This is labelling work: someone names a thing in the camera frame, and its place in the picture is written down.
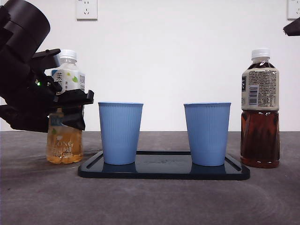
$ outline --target black tray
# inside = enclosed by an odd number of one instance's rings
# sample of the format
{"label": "black tray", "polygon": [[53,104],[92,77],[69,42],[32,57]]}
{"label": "black tray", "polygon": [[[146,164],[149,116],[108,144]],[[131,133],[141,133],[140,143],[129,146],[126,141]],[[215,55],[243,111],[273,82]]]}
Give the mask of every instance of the black tray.
{"label": "black tray", "polygon": [[226,155],[221,166],[192,163],[190,151],[137,151],[135,162],[110,165],[100,151],[78,168],[85,178],[177,179],[177,180],[246,180],[250,170]]}

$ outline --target ribbed cup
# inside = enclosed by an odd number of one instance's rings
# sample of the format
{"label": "ribbed cup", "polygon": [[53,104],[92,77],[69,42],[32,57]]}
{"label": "ribbed cup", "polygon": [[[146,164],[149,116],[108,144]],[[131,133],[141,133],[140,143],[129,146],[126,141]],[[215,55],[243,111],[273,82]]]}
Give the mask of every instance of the ribbed cup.
{"label": "ribbed cup", "polygon": [[135,161],[143,104],[99,102],[104,161],[125,165]]}
{"label": "ribbed cup", "polygon": [[192,161],[218,166],[225,160],[231,103],[184,104]]}

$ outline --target cup rim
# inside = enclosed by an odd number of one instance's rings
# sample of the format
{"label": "cup rim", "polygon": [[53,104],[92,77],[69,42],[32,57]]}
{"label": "cup rim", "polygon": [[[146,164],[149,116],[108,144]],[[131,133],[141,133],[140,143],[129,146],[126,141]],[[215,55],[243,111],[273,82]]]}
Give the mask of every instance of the cup rim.
{"label": "cup rim", "polygon": [[143,105],[143,103],[138,102],[98,102],[98,104],[122,104],[122,105]]}
{"label": "cup rim", "polygon": [[184,105],[231,105],[231,102],[199,102],[199,103],[184,103]]}

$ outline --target bottle label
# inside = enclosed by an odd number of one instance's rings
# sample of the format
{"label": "bottle label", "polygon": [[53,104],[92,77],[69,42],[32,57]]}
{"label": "bottle label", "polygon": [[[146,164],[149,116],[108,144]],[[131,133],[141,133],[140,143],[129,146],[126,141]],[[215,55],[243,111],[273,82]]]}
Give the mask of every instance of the bottle label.
{"label": "bottle label", "polygon": [[50,124],[53,127],[62,126],[62,117],[56,115],[50,115]]}
{"label": "bottle label", "polygon": [[56,93],[57,95],[67,90],[81,89],[84,91],[84,74],[79,71],[70,69],[52,70],[52,77],[62,87],[62,90]]}
{"label": "bottle label", "polygon": [[242,76],[242,110],[279,110],[279,71],[250,69]]}

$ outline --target barcode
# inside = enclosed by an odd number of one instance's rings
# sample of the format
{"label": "barcode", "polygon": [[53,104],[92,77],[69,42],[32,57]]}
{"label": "barcode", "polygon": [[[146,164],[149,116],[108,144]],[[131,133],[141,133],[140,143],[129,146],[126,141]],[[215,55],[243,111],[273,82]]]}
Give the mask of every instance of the barcode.
{"label": "barcode", "polygon": [[257,105],[259,85],[250,85],[249,87],[249,105]]}

